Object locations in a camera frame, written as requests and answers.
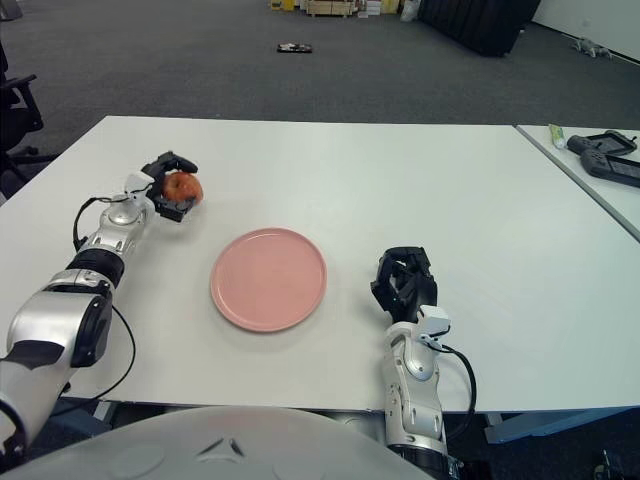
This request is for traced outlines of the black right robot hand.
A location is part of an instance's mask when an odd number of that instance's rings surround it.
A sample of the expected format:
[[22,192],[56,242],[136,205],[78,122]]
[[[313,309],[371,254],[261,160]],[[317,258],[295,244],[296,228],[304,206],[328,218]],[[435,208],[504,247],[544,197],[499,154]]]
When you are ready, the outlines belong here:
[[371,292],[394,323],[417,323],[419,307],[436,306],[438,287],[422,247],[393,247],[379,259]]

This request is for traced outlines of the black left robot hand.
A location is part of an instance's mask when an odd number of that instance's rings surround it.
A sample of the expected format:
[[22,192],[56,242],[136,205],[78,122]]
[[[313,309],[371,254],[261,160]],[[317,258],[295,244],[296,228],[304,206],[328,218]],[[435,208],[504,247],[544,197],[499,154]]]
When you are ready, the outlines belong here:
[[151,178],[146,196],[161,217],[181,222],[203,200],[203,189],[196,177],[198,167],[172,151],[146,164],[142,172]]

